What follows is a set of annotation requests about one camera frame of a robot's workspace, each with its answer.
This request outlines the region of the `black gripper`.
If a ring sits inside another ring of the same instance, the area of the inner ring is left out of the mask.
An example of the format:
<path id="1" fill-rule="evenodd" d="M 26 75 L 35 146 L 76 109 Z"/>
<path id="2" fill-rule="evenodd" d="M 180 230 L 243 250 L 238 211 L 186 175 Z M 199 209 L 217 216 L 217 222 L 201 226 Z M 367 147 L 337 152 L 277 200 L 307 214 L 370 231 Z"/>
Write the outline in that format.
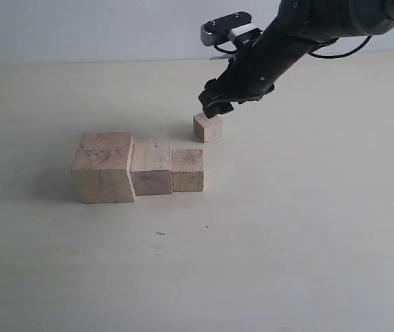
<path id="1" fill-rule="evenodd" d="M 259 101 L 274 90 L 275 82 L 287 71 L 287 39 L 257 37 L 235 44 L 236 53 L 217 79 L 204 85 L 198 96 L 206 118 L 234 110 L 234 102 Z"/>

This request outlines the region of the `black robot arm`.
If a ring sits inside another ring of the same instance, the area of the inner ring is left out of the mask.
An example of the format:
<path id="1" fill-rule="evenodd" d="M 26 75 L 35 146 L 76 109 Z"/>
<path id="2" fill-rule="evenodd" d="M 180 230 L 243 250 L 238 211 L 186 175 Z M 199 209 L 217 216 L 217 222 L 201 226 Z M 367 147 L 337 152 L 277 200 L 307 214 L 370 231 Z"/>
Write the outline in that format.
<path id="1" fill-rule="evenodd" d="M 259 101 L 304 55 L 345 37 L 383 35 L 394 27 L 394 1 L 282 1 L 276 17 L 261 30 L 247 12 L 203 24 L 203 45 L 230 42 L 226 70 L 209 80 L 198 99 L 208 118 L 233 111 L 233 103 Z"/>

